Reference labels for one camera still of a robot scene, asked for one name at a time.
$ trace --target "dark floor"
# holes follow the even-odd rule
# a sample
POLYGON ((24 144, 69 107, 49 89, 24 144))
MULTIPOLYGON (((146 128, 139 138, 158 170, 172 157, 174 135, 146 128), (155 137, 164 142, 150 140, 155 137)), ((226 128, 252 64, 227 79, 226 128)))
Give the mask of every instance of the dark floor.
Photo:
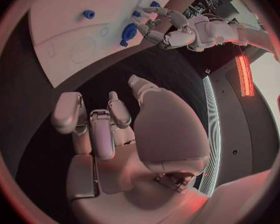
MULTIPOLYGON (((135 120, 139 107, 127 84, 132 74, 178 94, 195 110, 208 130, 202 80, 176 50, 150 48, 86 82, 78 91, 83 95, 87 110, 104 109, 108 92, 114 90, 135 120)), ((65 194, 67 169, 73 155, 71 136, 58 134, 48 117, 27 146, 16 176, 17 182, 33 202, 61 223, 75 223, 65 194)))

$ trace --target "glowing light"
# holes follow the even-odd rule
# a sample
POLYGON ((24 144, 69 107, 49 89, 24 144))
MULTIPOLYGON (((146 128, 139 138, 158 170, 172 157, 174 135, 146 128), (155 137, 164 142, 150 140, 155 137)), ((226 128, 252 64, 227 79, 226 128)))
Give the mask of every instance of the glowing light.
POLYGON ((246 55, 237 56, 236 62, 240 76, 242 96, 254 96, 254 84, 248 57, 246 55))

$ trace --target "red light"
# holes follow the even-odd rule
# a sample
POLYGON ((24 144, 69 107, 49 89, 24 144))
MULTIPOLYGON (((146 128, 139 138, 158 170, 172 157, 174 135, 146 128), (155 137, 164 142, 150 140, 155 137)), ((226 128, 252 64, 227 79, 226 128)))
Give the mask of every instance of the red light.
POLYGON ((246 55, 236 57, 242 96, 254 96, 254 85, 250 69, 250 62, 246 55))

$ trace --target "orange light strip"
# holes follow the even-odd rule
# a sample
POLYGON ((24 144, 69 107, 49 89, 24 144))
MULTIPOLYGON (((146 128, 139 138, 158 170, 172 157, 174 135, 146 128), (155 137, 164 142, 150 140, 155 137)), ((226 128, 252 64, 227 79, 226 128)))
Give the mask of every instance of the orange light strip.
POLYGON ((248 57, 246 55, 237 56, 236 62, 240 76, 242 96, 254 96, 254 84, 248 57))

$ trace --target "blue plastic part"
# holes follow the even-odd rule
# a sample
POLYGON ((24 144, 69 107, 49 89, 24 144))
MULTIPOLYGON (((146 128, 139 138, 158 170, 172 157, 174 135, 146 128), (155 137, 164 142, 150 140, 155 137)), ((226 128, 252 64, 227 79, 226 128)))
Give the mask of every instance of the blue plastic part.
POLYGON ((158 2, 156 2, 156 1, 153 1, 153 2, 150 4, 150 6, 160 6, 160 4, 159 4, 158 2))
POLYGON ((121 46, 127 47, 127 41, 133 39, 137 34, 137 26, 135 23, 130 23, 124 28, 122 33, 122 41, 120 42, 121 46))
POLYGON ((95 12, 92 10, 85 10, 83 12, 83 15, 87 18, 87 19, 93 19, 95 16, 95 12))
POLYGON ((141 17, 141 13, 138 12, 138 11, 134 11, 134 12, 132 13, 132 15, 135 16, 135 17, 141 17))

